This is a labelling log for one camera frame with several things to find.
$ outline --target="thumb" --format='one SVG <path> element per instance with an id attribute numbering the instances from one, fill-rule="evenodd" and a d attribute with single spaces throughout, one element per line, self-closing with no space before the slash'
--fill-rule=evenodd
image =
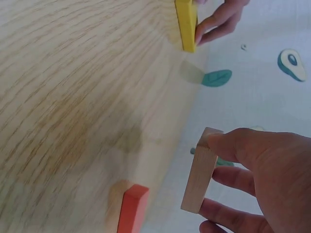
<path id="1" fill-rule="evenodd" d="M 224 160 L 241 163 L 253 170 L 256 161 L 273 144 L 271 136 L 277 133 L 251 129 L 236 129 L 226 134 L 211 134 L 207 138 L 209 148 Z"/>

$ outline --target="yellow block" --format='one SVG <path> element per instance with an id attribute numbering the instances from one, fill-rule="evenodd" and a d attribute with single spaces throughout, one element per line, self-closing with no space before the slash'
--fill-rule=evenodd
<path id="1" fill-rule="evenodd" d="M 192 0 L 175 0 L 175 5 L 184 51 L 195 52 L 194 35 L 198 19 L 197 6 L 192 4 Z"/>

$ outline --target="finger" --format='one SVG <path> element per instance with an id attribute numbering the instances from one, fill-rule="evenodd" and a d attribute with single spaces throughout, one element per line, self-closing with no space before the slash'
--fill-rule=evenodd
<path id="1" fill-rule="evenodd" d="M 204 199 L 199 214 L 236 233 L 273 233 L 263 216 L 238 211 L 209 199 Z"/>
<path id="2" fill-rule="evenodd" d="M 218 28 L 215 28 L 208 33 L 205 33 L 201 40 L 198 42 L 198 45 L 202 45 L 206 42 L 213 41 L 215 39 L 218 39 L 220 37 L 223 37 L 225 35 L 228 35 L 232 32 L 234 32 L 238 22 L 241 19 L 242 11 L 238 11 L 236 14 L 234 14 L 232 17 L 228 19 L 227 22 L 220 25 Z"/>
<path id="3" fill-rule="evenodd" d="M 253 171 L 256 160 L 275 146 L 278 133 L 251 129 L 236 129 L 226 134 L 211 134 L 207 138 L 210 149 L 224 160 L 241 163 Z"/>
<path id="4" fill-rule="evenodd" d="M 204 221 L 200 225 L 200 233 L 227 233 L 224 229 L 211 221 Z"/>
<path id="5" fill-rule="evenodd" d="M 203 34 L 213 28 L 224 24 L 231 16 L 240 10 L 241 6 L 236 2 L 223 3 L 214 14 L 204 19 L 197 27 L 195 32 L 195 41 L 198 44 Z"/>
<path id="6" fill-rule="evenodd" d="M 256 196 L 253 173 L 249 170 L 233 166 L 219 166 L 215 168 L 212 177 L 218 183 Z"/>

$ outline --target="red block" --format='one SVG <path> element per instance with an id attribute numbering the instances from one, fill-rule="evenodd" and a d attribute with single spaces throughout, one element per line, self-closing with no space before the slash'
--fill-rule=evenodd
<path id="1" fill-rule="evenodd" d="M 123 195 L 118 233 L 139 233 L 145 219 L 149 188 L 133 185 Z"/>

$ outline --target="wooden table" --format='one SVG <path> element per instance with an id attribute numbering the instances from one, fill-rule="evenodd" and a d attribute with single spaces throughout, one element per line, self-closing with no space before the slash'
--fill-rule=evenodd
<path id="1" fill-rule="evenodd" d="M 2 0 L 0 232 L 115 233 L 132 182 L 150 206 L 206 56 L 173 0 Z"/>

